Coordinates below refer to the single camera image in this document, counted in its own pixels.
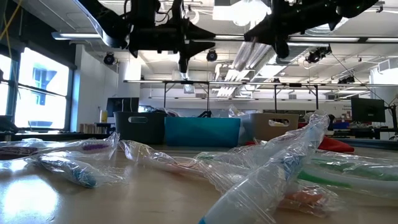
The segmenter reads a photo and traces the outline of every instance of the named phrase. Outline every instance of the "teal storage bin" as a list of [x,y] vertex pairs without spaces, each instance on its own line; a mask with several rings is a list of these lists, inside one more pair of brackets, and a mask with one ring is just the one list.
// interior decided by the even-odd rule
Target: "teal storage bin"
[[166,145],[236,147],[239,118],[165,118]]

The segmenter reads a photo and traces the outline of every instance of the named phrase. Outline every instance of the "computer monitor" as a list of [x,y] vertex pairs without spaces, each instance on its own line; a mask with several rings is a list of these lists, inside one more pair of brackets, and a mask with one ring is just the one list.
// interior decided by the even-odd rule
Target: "computer monitor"
[[139,98],[108,98],[106,111],[108,117],[113,117],[114,112],[138,112]]
[[353,121],[359,122],[386,122],[383,100],[351,98]]

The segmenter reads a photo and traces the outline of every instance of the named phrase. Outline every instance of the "box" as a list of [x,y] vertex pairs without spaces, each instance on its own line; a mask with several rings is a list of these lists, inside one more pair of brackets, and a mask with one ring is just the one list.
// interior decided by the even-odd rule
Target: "box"
[[167,117],[165,118],[166,145],[236,147],[240,126],[241,120],[238,118]]
[[[256,138],[269,141],[285,134],[287,131],[296,130],[299,126],[299,115],[297,114],[253,113],[239,116],[239,118],[242,119],[246,137],[250,140]],[[273,119],[286,119],[289,124],[286,126],[273,126]]]
[[163,144],[165,113],[114,112],[121,140]]

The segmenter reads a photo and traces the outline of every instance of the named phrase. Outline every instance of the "window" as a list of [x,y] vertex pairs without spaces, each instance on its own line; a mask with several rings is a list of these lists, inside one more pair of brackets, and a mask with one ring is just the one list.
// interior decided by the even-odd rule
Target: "window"
[[8,83],[6,80],[10,79],[11,58],[0,55],[0,69],[3,71],[2,82],[0,84],[0,115],[7,113],[8,102]]
[[21,54],[15,124],[19,128],[65,128],[70,70],[31,49]]

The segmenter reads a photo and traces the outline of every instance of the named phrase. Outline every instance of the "wooden table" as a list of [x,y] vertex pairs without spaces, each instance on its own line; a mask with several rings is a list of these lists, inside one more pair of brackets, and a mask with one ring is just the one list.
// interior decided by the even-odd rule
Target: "wooden table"
[[[12,170],[0,171],[0,223],[190,224],[198,223],[220,197],[206,179],[134,166],[121,151],[111,163],[130,172],[129,184],[85,189],[24,162],[8,163]],[[347,209],[329,218],[280,210],[275,218],[305,224],[398,222],[398,201],[341,195]]]

